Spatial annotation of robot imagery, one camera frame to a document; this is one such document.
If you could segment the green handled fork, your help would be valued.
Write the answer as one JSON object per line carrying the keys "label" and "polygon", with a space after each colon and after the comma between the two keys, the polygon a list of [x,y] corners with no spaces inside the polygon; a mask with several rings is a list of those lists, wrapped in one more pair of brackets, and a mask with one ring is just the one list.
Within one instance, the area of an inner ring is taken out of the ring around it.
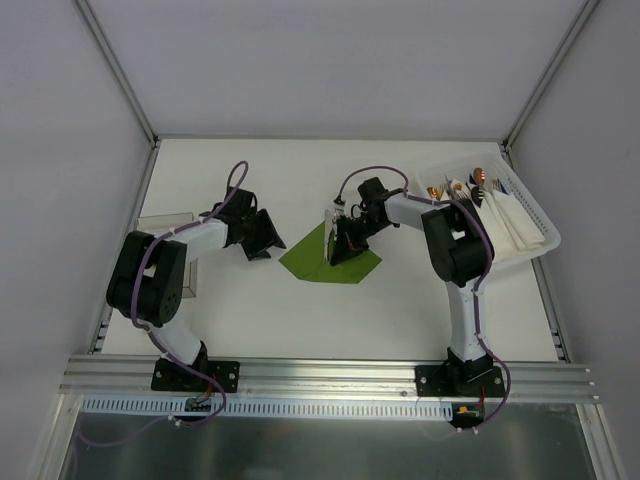
{"label": "green handled fork", "polygon": [[345,216],[345,210],[342,207],[334,207],[331,213],[331,222],[335,225],[339,219]]}

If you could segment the silver table knife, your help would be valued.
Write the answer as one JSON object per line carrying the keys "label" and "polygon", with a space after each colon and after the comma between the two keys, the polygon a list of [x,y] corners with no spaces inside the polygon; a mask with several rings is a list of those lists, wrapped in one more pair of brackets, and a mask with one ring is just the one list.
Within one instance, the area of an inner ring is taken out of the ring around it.
{"label": "silver table knife", "polygon": [[324,213],[323,261],[329,262],[330,245],[334,235],[334,212],[326,209]]}

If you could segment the clear smoked plastic box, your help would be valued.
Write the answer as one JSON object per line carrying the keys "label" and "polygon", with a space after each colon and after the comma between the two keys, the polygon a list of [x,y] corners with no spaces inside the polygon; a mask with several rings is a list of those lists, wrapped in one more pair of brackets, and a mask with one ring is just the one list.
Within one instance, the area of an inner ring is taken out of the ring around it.
{"label": "clear smoked plastic box", "polygon": [[[195,216],[192,212],[141,216],[136,220],[134,227],[137,231],[157,237],[165,234],[171,228],[191,223],[194,220]],[[169,262],[177,261],[182,258],[182,255],[178,253],[178,248],[175,246],[175,243],[176,240],[171,237],[163,240],[154,248],[150,257],[150,264],[145,270],[145,274],[147,276],[153,276],[155,274],[158,260],[160,260],[162,264],[166,265],[164,270],[167,272],[171,271]],[[195,298],[197,296],[198,261],[192,260],[188,264],[182,263],[182,265],[182,298]]]}

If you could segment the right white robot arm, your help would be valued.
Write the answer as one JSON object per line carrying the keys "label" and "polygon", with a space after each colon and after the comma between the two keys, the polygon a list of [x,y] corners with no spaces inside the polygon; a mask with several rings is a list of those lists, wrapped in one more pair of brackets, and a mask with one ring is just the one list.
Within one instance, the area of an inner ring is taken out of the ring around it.
{"label": "right white robot arm", "polygon": [[452,333],[447,381],[455,393],[472,394],[494,366],[483,337],[484,280],[494,250],[475,207],[469,200],[441,201],[388,190],[377,177],[364,181],[358,193],[357,217],[344,213],[340,197],[325,212],[325,262],[336,267],[363,255],[368,240],[391,226],[422,231],[432,268],[447,288]]}

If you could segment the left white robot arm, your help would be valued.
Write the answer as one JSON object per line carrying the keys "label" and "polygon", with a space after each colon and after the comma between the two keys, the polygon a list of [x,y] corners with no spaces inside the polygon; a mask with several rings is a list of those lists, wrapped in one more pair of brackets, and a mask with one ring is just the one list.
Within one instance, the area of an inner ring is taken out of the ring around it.
{"label": "left white robot arm", "polygon": [[229,188],[223,201],[191,222],[161,235],[134,230],[121,247],[106,292],[107,304],[144,331],[175,364],[174,378],[188,390],[208,381],[206,345],[179,313],[186,267],[229,246],[241,247],[249,261],[269,259],[286,247],[257,196]]}

